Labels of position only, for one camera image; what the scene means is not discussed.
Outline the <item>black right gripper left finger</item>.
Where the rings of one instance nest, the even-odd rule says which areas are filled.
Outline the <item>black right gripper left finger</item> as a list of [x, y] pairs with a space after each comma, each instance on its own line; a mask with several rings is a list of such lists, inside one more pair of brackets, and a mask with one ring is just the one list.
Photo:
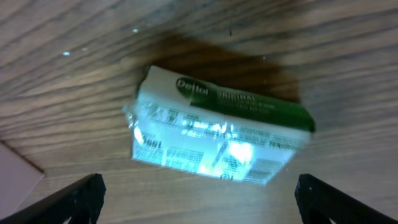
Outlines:
[[1, 220], [1, 224], [97, 223], [106, 187], [101, 174], [90, 174]]

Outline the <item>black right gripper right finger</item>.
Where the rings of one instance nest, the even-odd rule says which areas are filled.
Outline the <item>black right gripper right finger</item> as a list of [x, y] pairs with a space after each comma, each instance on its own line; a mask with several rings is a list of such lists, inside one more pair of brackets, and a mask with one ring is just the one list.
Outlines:
[[397, 224], [310, 174], [299, 175], [294, 195], [303, 224]]

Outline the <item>Dettol soap bar pack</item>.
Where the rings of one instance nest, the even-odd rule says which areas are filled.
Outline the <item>Dettol soap bar pack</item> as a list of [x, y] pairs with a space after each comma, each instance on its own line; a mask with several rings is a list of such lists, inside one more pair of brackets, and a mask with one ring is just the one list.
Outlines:
[[298, 103], [156, 66], [147, 69], [124, 113], [132, 159], [260, 185], [275, 177], [315, 131], [313, 118]]

